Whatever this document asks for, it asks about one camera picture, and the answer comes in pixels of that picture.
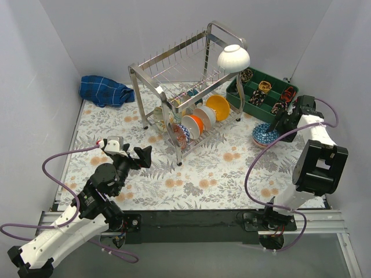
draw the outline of floral tablecloth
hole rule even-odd
[[[216,92],[225,94],[227,83]],[[175,93],[182,85],[167,85]],[[146,113],[159,105],[158,98],[141,86]],[[184,210],[184,209],[238,209],[260,208],[252,202],[243,188],[245,174],[261,151],[252,140],[253,128],[261,121],[243,114],[240,122],[233,122],[217,133],[205,145],[189,154],[182,166],[176,165],[176,156],[162,137],[141,124],[136,102],[120,108],[99,108],[86,102],[83,108],[74,149],[91,147],[98,139],[123,136],[133,147],[152,145],[150,169],[131,171],[126,186],[115,199],[123,210]],[[279,142],[257,163],[249,179],[249,190],[261,201],[292,185],[292,169],[304,148],[297,136],[292,143]],[[100,149],[73,154],[68,165],[65,184],[79,193],[95,168],[111,159]],[[58,210],[65,210],[72,196],[62,191]],[[323,208],[323,200],[316,197],[303,205],[305,208]]]

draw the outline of gray wall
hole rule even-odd
[[[80,107],[79,75],[39,0],[0,0],[0,223],[36,224],[57,186],[41,164],[68,149]],[[65,158],[51,162],[60,178]],[[32,237],[30,229],[10,229]],[[0,234],[0,277],[18,277]]]
[[[324,98],[339,115],[331,130],[349,158],[330,203],[340,208],[364,277],[371,277],[371,2],[333,0],[294,74],[302,93]],[[328,111],[319,105],[320,111]]]
[[[41,0],[81,75],[129,82],[128,65],[219,20],[246,38],[252,67],[291,77],[331,0]]]

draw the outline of blue plaid cloth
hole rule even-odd
[[[105,107],[106,105],[120,107],[123,103],[132,103],[135,100],[133,89],[96,75],[81,78],[79,95],[84,100],[90,100],[99,107]]]

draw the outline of dish rack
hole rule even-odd
[[[212,32],[214,29],[223,37],[233,38],[234,41],[237,39],[240,46],[247,49],[245,39],[235,35],[223,24],[213,21],[208,24],[207,29],[202,29],[201,32],[197,31],[195,35],[191,34],[189,38],[181,40],[179,44],[174,43],[173,47],[169,45],[167,51],[162,49],[161,54],[156,53],[155,57],[150,56],[149,60],[144,60],[141,64],[134,63],[129,66],[143,127],[147,129],[148,126],[152,126],[162,135],[163,139],[174,149],[178,166],[181,166],[183,157],[211,139],[224,126],[233,120],[240,121],[245,105],[241,74],[239,72],[227,73],[224,68],[217,65],[219,54],[229,44],[217,37],[215,32]],[[169,112],[181,113],[201,98],[206,99],[212,94],[216,94],[214,91],[216,88],[235,76],[237,76],[238,94],[242,100],[239,107],[230,104],[230,114],[226,120],[216,122],[210,131],[204,130],[199,138],[191,140],[186,148],[181,149],[171,127]],[[165,132],[157,128],[153,111],[145,113],[138,80],[143,84],[143,87],[149,88],[160,99],[166,126]],[[181,89],[181,93],[174,94],[171,90],[173,87]],[[193,89],[199,93],[189,97],[187,92],[193,92]]]

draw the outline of green tray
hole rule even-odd
[[[243,84],[243,92],[245,93],[245,106],[243,111],[254,116],[257,119],[260,119],[266,123],[271,123],[274,120],[274,116],[271,113],[272,107],[275,103],[280,103],[279,98],[281,94],[288,88],[294,87],[296,90],[296,95],[299,92],[299,89],[285,81],[277,79],[273,76],[265,74],[261,71],[258,71],[254,68],[249,68],[253,72],[253,77],[246,84]],[[263,104],[260,107],[248,103],[249,99],[253,95],[253,92],[257,90],[257,87],[261,81],[267,81],[272,85],[272,89],[268,92],[268,95],[265,97]],[[236,79],[234,79],[231,84],[227,87],[227,100],[234,107],[239,107],[240,99],[237,94],[234,96],[231,93],[236,93]]]

